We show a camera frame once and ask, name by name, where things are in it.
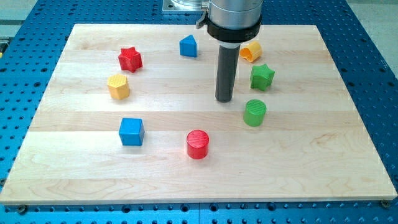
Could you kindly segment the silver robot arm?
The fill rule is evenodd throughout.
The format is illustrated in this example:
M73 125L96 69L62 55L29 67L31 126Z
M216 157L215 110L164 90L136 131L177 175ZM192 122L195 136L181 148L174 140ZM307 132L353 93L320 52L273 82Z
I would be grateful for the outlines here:
M263 0L209 0L202 2L203 14L196 28L221 44L241 44L255 38L261 28Z

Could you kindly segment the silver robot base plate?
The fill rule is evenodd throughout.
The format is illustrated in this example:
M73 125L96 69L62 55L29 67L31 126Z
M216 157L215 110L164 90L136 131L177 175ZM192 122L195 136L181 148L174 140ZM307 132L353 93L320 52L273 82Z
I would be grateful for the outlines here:
M205 0L162 0L162 11L167 13L200 12Z

